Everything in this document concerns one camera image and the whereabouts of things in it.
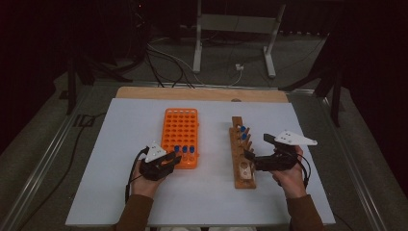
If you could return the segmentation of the black stand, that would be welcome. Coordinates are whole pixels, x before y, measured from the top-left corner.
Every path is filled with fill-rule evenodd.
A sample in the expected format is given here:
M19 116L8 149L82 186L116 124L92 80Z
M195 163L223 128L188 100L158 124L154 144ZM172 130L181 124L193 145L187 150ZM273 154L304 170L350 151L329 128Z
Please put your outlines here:
M73 55L67 60L67 90L64 92L64 97L67 99L66 113L71 115L77 105L77 84L79 79L84 85L91 86L95 77L91 69L94 67L102 73L107 74L110 78L118 82L129 83L130 79L120 76L113 70L108 69L103 64L95 61L87 55Z
M309 73L302 79L285 87L280 87L282 91L294 91L310 82L319 79L319 83L314 89L314 96L323 98L329 92L331 95L330 117L333 123L339 127L340 97L344 69L344 43L336 33L330 33L324 45L315 59Z

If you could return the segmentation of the white table mat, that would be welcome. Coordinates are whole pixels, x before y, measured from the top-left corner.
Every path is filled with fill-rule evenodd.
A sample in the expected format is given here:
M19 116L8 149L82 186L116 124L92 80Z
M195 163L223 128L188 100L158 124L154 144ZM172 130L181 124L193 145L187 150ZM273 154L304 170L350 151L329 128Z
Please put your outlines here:
M272 145L264 134L300 133L290 103L187 100L112 100L66 222L100 226L117 222L124 207L125 186L141 149L162 135L168 108L198 111L198 166L177 169L155 195L152 226L270 226L288 222L285 195L270 174L255 174L254 190L234 186L229 129L242 118L258 155Z

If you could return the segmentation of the person's left hand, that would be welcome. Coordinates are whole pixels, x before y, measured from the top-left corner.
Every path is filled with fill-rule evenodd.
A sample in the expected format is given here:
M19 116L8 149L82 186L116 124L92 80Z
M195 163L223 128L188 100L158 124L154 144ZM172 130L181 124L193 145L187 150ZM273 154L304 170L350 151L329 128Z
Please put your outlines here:
M135 169L133 171L133 176L131 177L131 194L138 194L153 198L157 189L165 181L164 178L158 181L151 181L144 178L140 174L140 161L135 164Z

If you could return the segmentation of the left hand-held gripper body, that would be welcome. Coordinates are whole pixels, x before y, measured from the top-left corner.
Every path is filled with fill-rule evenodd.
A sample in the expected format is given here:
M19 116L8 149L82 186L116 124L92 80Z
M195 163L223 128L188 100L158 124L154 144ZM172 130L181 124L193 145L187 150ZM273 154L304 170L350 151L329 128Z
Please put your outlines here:
M158 144L153 142L150 146L146 146L140 154L144 154L145 158L140 163L140 174L151 181L158 181L164 178L165 170L162 162L165 159L166 151Z

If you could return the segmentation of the wooden test tube rack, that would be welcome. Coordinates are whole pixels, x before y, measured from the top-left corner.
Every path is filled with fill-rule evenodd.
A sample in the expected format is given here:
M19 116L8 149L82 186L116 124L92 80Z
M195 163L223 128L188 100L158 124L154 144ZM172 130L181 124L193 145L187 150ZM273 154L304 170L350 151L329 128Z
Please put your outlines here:
M240 116L232 117L232 126L229 128L232 166L234 174L234 184L236 189L255 189L256 181L253 164L245 159L243 151L253 151L252 141L249 134L249 128L246 127L245 133L248 135L246 141L241 141L239 126L245 126Z

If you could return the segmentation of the person's right hand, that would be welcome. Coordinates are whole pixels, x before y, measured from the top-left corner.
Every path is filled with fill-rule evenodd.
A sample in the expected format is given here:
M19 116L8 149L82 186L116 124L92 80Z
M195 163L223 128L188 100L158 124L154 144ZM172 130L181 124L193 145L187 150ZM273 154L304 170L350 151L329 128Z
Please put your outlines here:
M302 167L299 163L296 163L291 169L273 170L271 175L281 186L287 199L300 198L307 194L302 178Z

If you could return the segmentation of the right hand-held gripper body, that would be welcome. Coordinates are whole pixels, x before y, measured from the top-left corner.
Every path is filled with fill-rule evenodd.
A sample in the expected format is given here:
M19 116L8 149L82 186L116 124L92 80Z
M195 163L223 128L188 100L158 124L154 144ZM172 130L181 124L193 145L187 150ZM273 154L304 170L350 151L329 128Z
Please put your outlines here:
M266 158L266 171L287 170L298 161L295 148L300 145L317 145L318 142L291 131L283 131L276 137L264 134L264 141L274 146L274 153Z

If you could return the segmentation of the white metal desk frame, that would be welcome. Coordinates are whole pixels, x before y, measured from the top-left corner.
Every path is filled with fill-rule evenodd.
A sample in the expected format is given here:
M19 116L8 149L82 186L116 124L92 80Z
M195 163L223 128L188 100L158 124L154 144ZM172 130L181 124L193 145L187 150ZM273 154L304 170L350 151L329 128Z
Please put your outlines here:
M275 17L232 15L226 13L210 14L202 12L202 0L197 0L196 39L192 71L199 73L201 70L202 31L269 34L270 40L268 45L263 48L263 54L268 77L274 78L276 76L276 70L271 52L279 32L285 9L286 4L280 4Z

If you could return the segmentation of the orange plastic test tube rack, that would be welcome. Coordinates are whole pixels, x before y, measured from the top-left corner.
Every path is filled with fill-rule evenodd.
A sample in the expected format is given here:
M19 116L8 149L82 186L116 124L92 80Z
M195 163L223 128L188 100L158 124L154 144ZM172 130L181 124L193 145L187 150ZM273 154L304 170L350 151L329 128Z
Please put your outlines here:
M167 152L174 151L174 146L180 146L182 157L182 147L188 147L188 159L176 166L178 169L194 169L198 164L198 111L193 108L167 108L165 110L164 125L162 131L161 147ZM195 147L195 160L191 162L190 146Z

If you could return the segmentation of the metal floor rail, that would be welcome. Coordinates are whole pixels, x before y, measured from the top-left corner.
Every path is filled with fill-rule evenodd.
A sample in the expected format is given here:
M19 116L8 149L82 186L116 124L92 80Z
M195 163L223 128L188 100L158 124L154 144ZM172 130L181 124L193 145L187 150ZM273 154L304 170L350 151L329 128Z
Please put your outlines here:
M0 156L0 231L17 229L90 91L79 90L70 114L53 95Z
M280 90L279 88L267 88L267 87L234 87L234 86L218 86L218 85L201 85L194 84L192 87L189 87L187 84L178 84L175 87L170 83L163 83L162 85L155 82L111 82L111 81L96 81L95 86L106 86L113 88L136 88L139 90L142 89L154 89L154 90L263 90L263 91L272 91ZM305 94L313 95L314 90L307 89L295 89L292 91L283 91L286 94Z
M334 134L335 141L341 149L344 159L345 168L347 169L349 178L351 179L354 189L359 197L360 203L368 217L372 231L389 231L386 227L383 218L378 212L377 206L372 198L370 190L364 181L364 178L353 158L350 149L347 147L343 134L340 129L334 124L331 118L331 106L329 101L323 97L319 99L319 104L323 111L325 120L327 121L330 131Z

